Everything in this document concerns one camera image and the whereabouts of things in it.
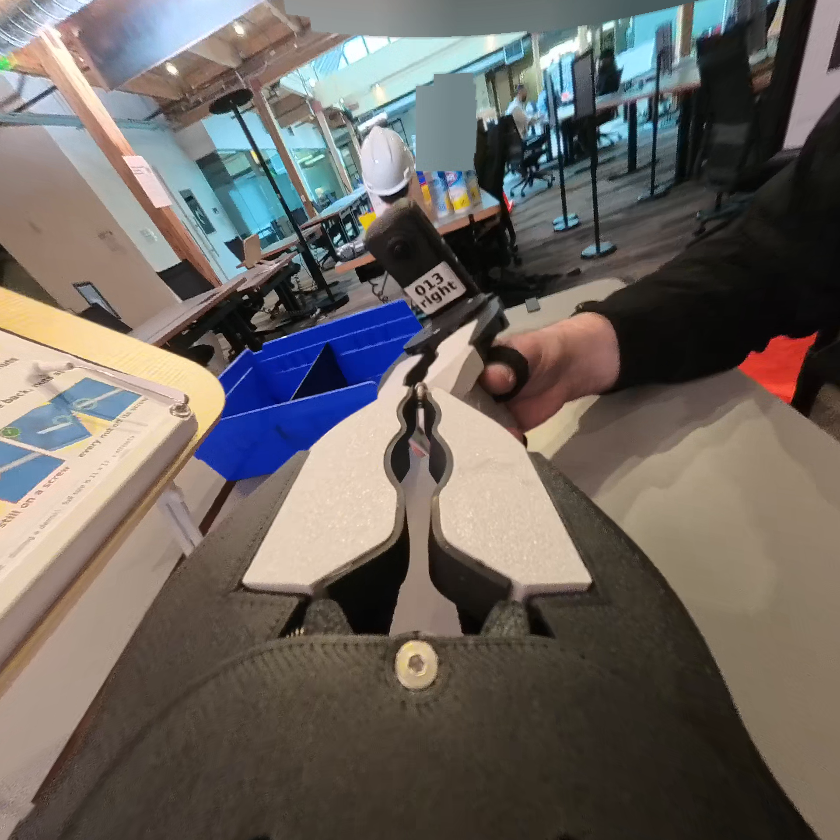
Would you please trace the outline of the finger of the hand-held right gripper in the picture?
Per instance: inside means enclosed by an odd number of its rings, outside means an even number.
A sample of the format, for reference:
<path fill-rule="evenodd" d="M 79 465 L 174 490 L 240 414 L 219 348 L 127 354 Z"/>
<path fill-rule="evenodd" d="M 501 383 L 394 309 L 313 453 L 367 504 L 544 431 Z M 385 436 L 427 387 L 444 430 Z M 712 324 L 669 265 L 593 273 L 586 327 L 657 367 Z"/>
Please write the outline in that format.
<path fill-rule="evenodd" d="M 429 388 L 453 397 L 467 396 L 477 384 L 485 366 L 490 343 L 475 344 L 471 333 L 452 333 L 437 347 L 429 365 Z"/>
<path fill-rule="evenodd" d="M 474 331 L 473 324 L 466 324 L 453 333 L 471 333 L 473 340 Z M 393 393 L 404 396 L 406 389 L 414 387 L 419 382 L 423 382 L 429 388 L 429 365 L 434 360 L 437 347 L 443 340 L 433 348 L 419 354 L 402 354 L 383 374 L 377 386 L 377 397 L 383 398 Z"/>

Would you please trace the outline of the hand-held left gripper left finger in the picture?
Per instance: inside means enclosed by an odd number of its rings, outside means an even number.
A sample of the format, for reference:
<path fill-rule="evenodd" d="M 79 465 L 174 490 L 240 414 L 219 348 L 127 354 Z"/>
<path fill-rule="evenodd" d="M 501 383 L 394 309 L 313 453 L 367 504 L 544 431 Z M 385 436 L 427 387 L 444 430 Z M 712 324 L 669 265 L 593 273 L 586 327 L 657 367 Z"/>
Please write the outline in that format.
<path fill-rule="evenodd" d="M 416 423 L 411 387 L 384 387 L 311 447 L 242 580 L 315 595 L 395 543 Z"/>

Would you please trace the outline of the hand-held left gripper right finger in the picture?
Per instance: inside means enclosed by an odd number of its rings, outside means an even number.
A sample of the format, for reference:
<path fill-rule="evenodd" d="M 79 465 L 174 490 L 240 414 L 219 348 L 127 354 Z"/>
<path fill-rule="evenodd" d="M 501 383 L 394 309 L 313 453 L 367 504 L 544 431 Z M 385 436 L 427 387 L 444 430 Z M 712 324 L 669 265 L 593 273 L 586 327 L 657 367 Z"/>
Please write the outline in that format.
<path fill-rule="evenodd" d="M 584 592 L 592 576 L 527 449 L 495 419 L 438 387 L 434 441 L 444 473 L 432 532 L 451 557 L 510 585 L 514 599 Z"/>

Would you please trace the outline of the blue divided storage bin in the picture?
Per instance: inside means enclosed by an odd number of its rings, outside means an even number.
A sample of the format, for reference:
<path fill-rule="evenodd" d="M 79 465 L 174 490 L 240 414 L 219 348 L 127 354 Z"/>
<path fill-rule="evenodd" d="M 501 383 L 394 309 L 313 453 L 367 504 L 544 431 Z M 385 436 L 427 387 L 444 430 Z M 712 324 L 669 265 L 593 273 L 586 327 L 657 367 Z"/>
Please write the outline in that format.
<path fill-rule="evenodd" d="M 219 376 L 223 414 L 196 457 L 228 481 L 272 474 L 372 403 L 383 374 L 420 329 L 408 304 L 394 301 L 244 351 Z M 349 386 L 292 402 L 325 343 Z"/>

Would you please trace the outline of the person's right forearm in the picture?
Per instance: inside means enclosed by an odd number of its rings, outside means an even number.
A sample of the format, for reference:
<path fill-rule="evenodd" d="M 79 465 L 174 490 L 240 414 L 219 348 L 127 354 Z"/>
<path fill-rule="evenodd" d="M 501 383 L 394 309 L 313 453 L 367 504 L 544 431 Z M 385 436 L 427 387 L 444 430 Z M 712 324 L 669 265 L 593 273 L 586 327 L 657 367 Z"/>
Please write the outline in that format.
<path fill-rule="evenodd" d="M 774 338 L 816 333 L 797 244 L 795 163 L 729 227 L 585 310 L 616 332 L 620 371 L 611 391 L 729 371 Z"/>

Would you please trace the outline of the grey desk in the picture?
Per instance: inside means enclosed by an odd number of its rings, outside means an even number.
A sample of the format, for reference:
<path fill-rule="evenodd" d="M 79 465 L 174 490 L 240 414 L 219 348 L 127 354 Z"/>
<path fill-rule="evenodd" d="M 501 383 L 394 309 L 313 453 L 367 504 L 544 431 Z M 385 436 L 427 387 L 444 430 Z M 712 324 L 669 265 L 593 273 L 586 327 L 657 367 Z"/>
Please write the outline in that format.
<path fill-rule="evenodd" d="M 738 371 L 584 398 L 528 441 L 657 565 L 767 764 L 838 838 L 838 442 Z M 149 510 L 3 670 L 2 838 L 180 557 Z"/>

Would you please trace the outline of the person's right hand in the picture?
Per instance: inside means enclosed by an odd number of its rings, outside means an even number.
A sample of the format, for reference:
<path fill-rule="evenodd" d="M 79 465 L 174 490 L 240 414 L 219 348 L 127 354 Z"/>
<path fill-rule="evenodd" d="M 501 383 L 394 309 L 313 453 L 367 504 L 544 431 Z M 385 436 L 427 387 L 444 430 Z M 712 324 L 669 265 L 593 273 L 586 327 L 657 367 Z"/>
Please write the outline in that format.
<path fill-rule="evenodd" d="M 495 342 L 479 380 L 487 393 L 507 396 L 515 389 L 517 375 L 500 355 L 512 351 L 528 363 L 527 382 L 506 403 L 507 430 L 521 442 L 565 404 L 611 391 L 620 372 L 616 332 L 594 312 Z"/>

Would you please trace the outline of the brown wooden table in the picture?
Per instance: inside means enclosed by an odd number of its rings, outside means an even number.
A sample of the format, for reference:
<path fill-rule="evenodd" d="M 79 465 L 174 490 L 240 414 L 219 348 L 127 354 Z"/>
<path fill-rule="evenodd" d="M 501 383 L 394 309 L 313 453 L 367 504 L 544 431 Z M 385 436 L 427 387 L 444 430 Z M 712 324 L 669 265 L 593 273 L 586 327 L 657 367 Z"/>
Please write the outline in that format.
<path fill-rule="evenodd" d="M 441 235 L 449 235 L 461 228 L 475 228 L 478 223 L 487 220 L 496 223 L 500 220 L 501 210 L 506 208 L 504 202 L 499 203 L 496 198 L 482 191 L 480 205 L 473 206 L 463 212 L 453 213 L 447 217 L 435 219 L 433 224 Z M 375 257 L 370 253 L 364 253 L 352 260 L 337 263 L 334 270 L 338 274 L 343 274 L 373 263 L 375 263 Z"/>

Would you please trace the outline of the white hard hat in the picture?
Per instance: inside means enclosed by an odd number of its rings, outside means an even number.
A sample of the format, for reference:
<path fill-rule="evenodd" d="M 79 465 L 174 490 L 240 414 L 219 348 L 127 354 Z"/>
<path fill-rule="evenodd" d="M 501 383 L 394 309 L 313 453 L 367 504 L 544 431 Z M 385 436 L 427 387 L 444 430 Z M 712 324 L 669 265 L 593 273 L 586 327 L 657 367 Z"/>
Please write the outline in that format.
<path fill-rule="evenodd" d="M 362 180 L 371 196 L 393 196 L 415 176 L 414 158 L 403 138 L 392 129 L 375 125 L 360 149 Z"/>

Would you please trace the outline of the black bin divider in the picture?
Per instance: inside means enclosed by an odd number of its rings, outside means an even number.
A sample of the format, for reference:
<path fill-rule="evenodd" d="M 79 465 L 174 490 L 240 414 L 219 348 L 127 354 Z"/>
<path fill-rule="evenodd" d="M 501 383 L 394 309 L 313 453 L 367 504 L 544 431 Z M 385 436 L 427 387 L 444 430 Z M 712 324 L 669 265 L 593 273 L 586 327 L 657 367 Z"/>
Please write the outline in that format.
<path fill-rule="evenodd" d="M 349 386 L 339 359 L 330 343 L 325 343 L 292 394 L 292 402 L 341 391 Z"/>

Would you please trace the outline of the black office chair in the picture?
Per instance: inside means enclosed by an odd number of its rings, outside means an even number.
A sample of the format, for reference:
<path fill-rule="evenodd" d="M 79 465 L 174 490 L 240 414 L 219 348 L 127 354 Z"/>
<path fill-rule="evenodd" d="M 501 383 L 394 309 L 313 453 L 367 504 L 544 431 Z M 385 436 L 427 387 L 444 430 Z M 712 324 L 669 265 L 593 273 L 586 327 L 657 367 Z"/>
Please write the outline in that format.
<path fill-rule="evenodd" d="M 550 189 L 554 185 L 550 131 L 523 139 L 511 115 L 500 117 L 497 126 L 507 170 L 518 177 L 518 182 L 507 189 L 509 197 L 525 197 L 535 182 Z"/>
<path fill-rule="evenodd" d="M 695 238 L 708 236 L 711 223 L 734 218 L 758 189 L 758 105 L 748 45 L 744 24 L 697 41 L 706 115 L 704 173 L 716 200 L 711 210 L 698 213 Z"/>

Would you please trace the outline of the light wooden board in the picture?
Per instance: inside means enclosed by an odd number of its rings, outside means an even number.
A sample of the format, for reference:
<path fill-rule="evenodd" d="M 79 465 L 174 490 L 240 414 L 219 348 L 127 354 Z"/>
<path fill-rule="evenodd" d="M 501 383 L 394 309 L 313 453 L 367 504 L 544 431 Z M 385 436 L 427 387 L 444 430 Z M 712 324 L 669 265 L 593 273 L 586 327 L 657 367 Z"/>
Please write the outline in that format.
<path fill-rule="evenodd" d="M 2 290 L 2 331 L 56 349 L 79 361 L 184 392 L 189 397 L 197 422 L 192 440 L 147 491 L 137 510 L 126 517 L 50 607 L 16 653 L 2 664 L 4 695 L 46 639 L 55 632 L 64 614 L 85 587 L 89 586 L 93 577 L 132 538 L 133 532 L 161 496 L 168 490 L 175 490 L 175 479 L 221 417 L 224 394 L 216 377 L 195 363 L 6 289 Z"/>

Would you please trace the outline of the white paper notice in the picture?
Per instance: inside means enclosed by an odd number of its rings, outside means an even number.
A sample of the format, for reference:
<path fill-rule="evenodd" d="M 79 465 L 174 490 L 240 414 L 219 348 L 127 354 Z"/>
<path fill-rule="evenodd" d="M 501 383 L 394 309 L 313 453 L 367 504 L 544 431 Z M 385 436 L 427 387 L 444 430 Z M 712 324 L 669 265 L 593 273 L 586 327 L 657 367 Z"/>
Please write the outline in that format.
<path fill-rule="evenodd" d="M 141 155 L 124 155 L 123 160 L 155 208 L 172 206 L 172 197 L 154 168 Z"/>

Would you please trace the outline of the printed instruction sheet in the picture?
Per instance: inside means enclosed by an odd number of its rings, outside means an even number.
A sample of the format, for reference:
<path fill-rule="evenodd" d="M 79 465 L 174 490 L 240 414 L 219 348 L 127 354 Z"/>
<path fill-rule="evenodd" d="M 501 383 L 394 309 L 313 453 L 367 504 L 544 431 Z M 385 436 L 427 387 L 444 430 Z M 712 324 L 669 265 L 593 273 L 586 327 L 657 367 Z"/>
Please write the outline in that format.
<path fill-rule="evenodd" d="M 123 374 L 2 331 L 2 577 L 50 562 L 120 484 L 189 429 L 175 403 Z"/>

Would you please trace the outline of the person's black jacket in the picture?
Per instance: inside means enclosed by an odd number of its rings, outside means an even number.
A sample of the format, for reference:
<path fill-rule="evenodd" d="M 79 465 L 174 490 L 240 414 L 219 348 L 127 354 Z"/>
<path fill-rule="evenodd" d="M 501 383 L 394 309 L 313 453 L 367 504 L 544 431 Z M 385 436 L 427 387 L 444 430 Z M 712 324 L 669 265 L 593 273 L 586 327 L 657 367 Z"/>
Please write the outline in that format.
<path fill-rule="evenodd" d="M 806 314 L 815 327 L 792 406 L 838 438 L 839 100 L 810 131 L 794 166 Z"/>

